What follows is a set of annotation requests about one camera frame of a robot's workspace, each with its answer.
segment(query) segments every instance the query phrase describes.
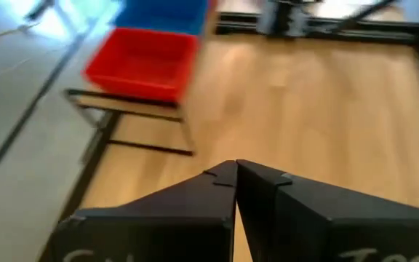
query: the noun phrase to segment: wooden floor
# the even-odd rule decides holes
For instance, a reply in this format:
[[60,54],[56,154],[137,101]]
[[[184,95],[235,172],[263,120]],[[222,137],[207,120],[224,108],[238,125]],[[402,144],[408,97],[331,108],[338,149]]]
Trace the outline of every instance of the wooden floor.
[[[195,73],[185,109],[197,155],[110,146],[84,207],[130,202],[227,159],[419,207],[419,70],[410,48],[213,36]],[[136,116],[115,138],[184,145],[178,124]],[[249,260],[238,223],[235,261]]]

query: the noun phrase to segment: red plastic bin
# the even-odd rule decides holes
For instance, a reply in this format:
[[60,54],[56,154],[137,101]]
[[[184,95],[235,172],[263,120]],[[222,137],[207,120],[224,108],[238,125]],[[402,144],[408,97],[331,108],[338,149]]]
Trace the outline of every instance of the red plastic bin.
[[178,102],[191,77],[197,36],[116,28],[85,69],[109,93]]

